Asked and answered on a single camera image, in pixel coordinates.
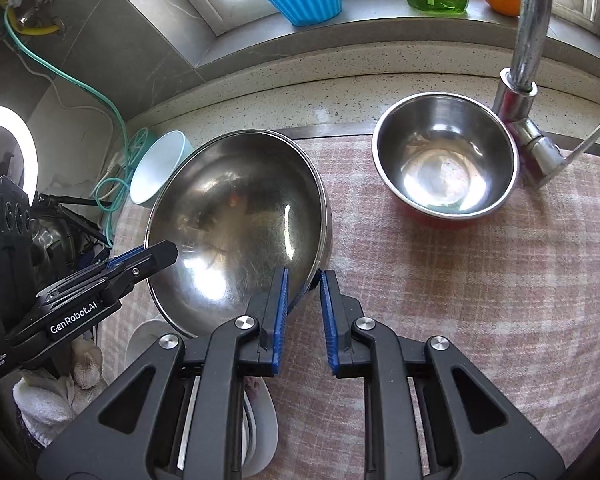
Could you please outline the left white gloved hand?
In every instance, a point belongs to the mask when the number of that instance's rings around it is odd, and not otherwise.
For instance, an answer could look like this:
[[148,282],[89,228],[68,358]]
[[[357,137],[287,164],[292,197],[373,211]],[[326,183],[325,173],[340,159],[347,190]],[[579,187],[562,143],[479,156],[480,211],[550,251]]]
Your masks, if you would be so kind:
[[47,370],[23,370],[12,398],[23,425],[42,448],[49,446],[104,390],[102,352],[93,341],[71,344],[67,376],[53,378]]

